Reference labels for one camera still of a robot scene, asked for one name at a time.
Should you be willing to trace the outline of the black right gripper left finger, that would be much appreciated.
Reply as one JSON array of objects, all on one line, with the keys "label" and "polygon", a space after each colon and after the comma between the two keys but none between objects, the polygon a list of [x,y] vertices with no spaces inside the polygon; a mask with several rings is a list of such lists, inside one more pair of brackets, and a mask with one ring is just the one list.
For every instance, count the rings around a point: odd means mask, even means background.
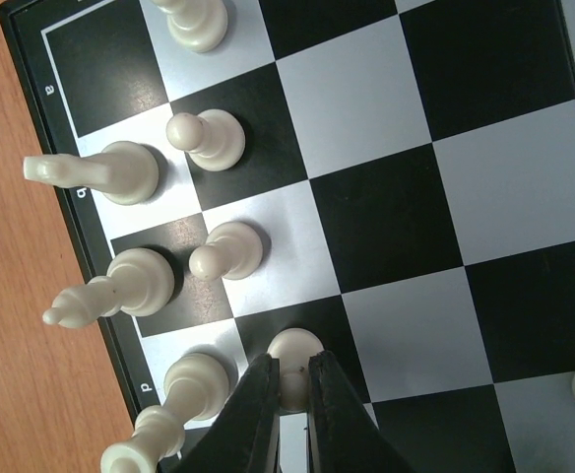
[{"label": "black right gripper left finger", "polygon": [[205,436],[174,472],[278,472],[280,364],[269,354],[248,367]]}]

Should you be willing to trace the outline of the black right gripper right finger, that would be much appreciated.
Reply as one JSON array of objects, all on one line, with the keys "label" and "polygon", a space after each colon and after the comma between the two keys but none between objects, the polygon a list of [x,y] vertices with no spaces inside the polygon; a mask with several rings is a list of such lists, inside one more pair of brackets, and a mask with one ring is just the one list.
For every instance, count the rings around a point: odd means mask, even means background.
[{"label": "black right gripper right finger", "polygon": [[311,357],[308,374],[311,472],[413,470],[381,435],[332,352]]}]

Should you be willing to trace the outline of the white queen chess piece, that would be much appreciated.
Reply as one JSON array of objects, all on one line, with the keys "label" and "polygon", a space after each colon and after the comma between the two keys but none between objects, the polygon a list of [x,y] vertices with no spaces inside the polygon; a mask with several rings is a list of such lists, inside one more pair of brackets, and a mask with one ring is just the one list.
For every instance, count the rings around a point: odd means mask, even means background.
[{"label": "white queen chess piece", "polygon": [[102,472],[152,473],[158,463],[176,454],[185,442],[184,425],[218,415],[230,395],[229,379],[215,358],[190,353],[168,369],[165,401],[137,416],[133,435],[110,445],[102,454]]}]

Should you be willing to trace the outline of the white pawn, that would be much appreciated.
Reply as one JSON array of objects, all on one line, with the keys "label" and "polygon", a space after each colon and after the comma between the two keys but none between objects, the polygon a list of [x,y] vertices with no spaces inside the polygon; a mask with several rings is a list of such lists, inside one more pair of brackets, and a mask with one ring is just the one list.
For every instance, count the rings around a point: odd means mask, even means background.
[{"label": "white pawn", "polygon": [[222,0],[162,0],[154,4],[165,13],[171,36],[184,48],[204,53],[224,39],[228,13]]},{"label": "white pawn", "polygon": [[202,281],[219,278],[241,280],[260,265],[263,244],[257,232],[241,222],[227,222],[214,228],[206,242],[189,258],[191,273]]},{"label": "white pawn", "polygon": [[280,405],[288,412],[298,413],[307,408],[311,357],[324,351],[321,340],[302,328],[289,328],[278,333],[267,353],[279,361]]},{"label": "white pawn", "polygon": [[201,169],[222,171],[234,167],[245,149],[245,133],[229,112],[208,109],[198,115],[174,114],[165,126],[168,142],[185,152]]}]

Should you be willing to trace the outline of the white bishop chess piece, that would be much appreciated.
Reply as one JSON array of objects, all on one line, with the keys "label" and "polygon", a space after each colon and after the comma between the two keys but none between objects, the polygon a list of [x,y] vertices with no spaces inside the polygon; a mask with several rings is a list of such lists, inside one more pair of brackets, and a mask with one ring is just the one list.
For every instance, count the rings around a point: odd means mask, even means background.
[{"label": "white bishop chess piece", "polygon": [[75,329],[118,311],[134,317],[153,315],[170,301],[174,285],[174,272],[160,253],[127,249],[113,258],[105,275],[62,290],[42,320]]}]

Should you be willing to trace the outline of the black silver chess board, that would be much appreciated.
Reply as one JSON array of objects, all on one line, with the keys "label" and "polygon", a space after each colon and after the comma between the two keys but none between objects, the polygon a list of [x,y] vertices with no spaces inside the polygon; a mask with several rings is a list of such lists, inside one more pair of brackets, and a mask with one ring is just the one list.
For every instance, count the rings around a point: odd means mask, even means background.
[{"label": "black silver chess board", "polygon": [[[0,21],[46,153],[144,145],[154,197],[58,198],[86,277],[148,247],[172,301],[103,332],[132,415],[189,351],[241,375],[302,327],[418,472],[575,472],[575,1],[229,1],[213,51],[150,1],[8,1]],[[245,133],[207,171],[180,112]],[[241,222],[241,280],[192,252]]]}]

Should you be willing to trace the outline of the white knight chess piece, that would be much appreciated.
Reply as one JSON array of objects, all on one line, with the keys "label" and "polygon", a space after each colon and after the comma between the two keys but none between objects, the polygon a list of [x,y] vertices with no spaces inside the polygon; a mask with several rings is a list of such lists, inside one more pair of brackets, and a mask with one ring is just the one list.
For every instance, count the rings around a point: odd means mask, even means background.
[{"label": "white knight chess piece", "polygon": [[59,188],[96,190],[123,206],[149,200],[160,178],[152,153],[130,141],[114,142],[102,152],[82,158],[70,154],[27,156],[23,173],[27,180]]}]

